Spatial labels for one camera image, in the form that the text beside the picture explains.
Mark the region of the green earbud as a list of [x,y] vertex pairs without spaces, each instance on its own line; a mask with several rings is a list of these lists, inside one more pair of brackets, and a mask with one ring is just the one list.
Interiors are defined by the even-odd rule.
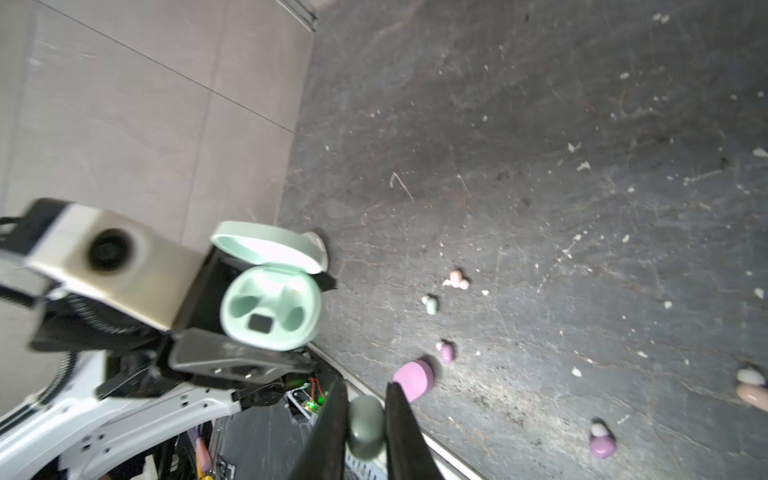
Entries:
[[421,301],[428,315],[434,316],[438,313],[439,301],[436,297],[431,295],[425,295],[421,298]]
[[347,445],[353,457],[376,458],[385,444],[385,411],[372,396],[358,396],[349,403]]

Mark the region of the mint green earbud case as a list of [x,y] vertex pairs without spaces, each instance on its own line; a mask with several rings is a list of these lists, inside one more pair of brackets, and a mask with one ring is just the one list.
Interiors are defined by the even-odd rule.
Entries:
[[315,338],[323,313],[315,277],[326,273],[329,264],[318,234],[225,221],[211,243],[248,265],[228,286],[220,305],[221,326],[230,338],[277,352],[296,350]]

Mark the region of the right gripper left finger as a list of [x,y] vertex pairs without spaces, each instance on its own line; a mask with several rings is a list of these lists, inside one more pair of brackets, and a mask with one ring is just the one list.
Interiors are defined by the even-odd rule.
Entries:
[[290,480],[344,478],[347,437],[348,390],[337,380],[330,391]]

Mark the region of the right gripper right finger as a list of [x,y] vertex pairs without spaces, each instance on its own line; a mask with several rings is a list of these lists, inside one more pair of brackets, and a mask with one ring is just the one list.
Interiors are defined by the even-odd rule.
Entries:
[[443,480],[401,385],[385,396],[387,475],[393,480]]

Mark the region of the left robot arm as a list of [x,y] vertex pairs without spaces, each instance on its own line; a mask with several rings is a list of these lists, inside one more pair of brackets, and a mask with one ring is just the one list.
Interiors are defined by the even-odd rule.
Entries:
[[244,262],[211,250],[177,332],[105,333],[66,300],[45,309],[35,337],[66,351],[49,388],[1,421],[5,479],[97,479],[206,422],[268,407],[308,383],[308,349],[279,353],[237,343],[218,304]]

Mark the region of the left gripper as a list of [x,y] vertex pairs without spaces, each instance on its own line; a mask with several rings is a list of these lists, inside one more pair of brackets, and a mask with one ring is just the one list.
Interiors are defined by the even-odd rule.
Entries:
[[220,305],[225,291],[249,264],[209,250],[175,318],[162,332],[135,321],[126,333],[111,333],[104,382],[97,397],[159,397],[187,382],[233,390],[237,399],[272,399],[315,376],[317,360],[305,347],[276,352],[227,336]]

